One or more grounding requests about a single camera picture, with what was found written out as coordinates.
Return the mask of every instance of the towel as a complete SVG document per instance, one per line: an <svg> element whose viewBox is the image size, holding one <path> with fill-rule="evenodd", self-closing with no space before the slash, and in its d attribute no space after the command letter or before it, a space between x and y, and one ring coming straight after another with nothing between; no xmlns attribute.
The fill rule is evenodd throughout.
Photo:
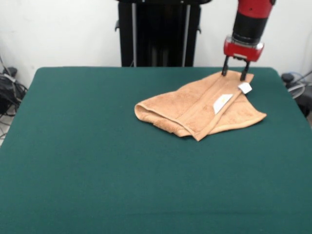
<svg viewBox="0 0 312 234"><path fill-rule="evenodd" d="M197 141L223 131L246 128L267 115L257 111L238 88L241 73L216 73L188 83L176 91L161 94L135 105L136 117L178 137L193 136ZM245 82L251 82L247 74ZM213 105L223 94L233 94L215 114Z"/></svg>

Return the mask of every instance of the black metal frame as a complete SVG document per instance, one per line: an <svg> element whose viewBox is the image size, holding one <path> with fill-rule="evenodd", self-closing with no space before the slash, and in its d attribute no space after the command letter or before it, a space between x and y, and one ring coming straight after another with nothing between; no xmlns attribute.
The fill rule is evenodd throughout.
<svg viewBox="0 0 312 234"><path fill-rule="evenodd" d="M124 3L201 5L212 0L118 0Z"/></svg>
<svg viewBox="0 0 312 234"><path fill-rule="evenodd" d="M117 27L120 30L122 66L193 66L201 12L199 4L189 6L185 4L135 4L136 51L134 51L133 4L131 2L137 1L121 0L118 5ZM187 8L189 8L189 21L187 38L185 38ZM134 53L136 53L136 62L134 62Z"/></svg>

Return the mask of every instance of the green table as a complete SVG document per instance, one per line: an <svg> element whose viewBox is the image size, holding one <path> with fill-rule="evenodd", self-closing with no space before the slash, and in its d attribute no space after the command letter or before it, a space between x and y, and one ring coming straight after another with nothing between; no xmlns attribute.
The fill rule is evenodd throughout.
<svg viewBox="0 0 312 234"><path fill-rule="evenodd" d="M196 142L134 105L220 68L42 68L0 150L1 234L312 233L312 133L253 68L252 127Z"/></svg>

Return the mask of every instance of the white tag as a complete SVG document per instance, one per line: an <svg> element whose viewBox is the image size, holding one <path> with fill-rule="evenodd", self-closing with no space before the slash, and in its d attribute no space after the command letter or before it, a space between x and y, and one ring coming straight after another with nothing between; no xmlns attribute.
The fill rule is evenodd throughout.
<svg viewBox="0 0 312 234"><path fill-rule="evenodd" d="M244 94L247 94L252 90L252 87L248 82L243 82L238 87Z"/></svg>
<svg viewBox="0 0 312 234"><path fill-rule="evenodd" d="M214 113L218 114L218 112L222 109L222 107L233 97L233 94L223 94L218 98L214 103Z"/></svg>

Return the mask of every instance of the cable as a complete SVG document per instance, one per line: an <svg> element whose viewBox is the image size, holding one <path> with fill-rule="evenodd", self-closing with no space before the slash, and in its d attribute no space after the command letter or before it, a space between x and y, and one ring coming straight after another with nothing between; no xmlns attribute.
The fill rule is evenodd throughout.
<svg viewBox="0 0 312 234"><path fill-rule="evenodd" d="M312 71L309 71L309 72L306 73L304 76L300 77L300 78L297 79L297 80L294 80L292 83L296 83L296 82L298 82L298 81L301 81L302 79L308 77L308 76L311 75L311 74L312 74Z"/></svg>
<svg viewBox="0 0 312 234"><path fill-rule="evenodd" d="M10 76L12 76L10 70L4 65L3 60L2 60L2 57L1 57L1 54L0 54L0 62L1 62L2 67L7 71L7 73L8 73Z"/></svg>
<svg viewBox="0 0 312 234"><path fill-rule="evenodd" d="M302 74L300 74L299 72L288 72L289 74L293 74L293 75L297 75L297 76L299 76L299 78L302 78L303 77L303 75Z"/></svg>

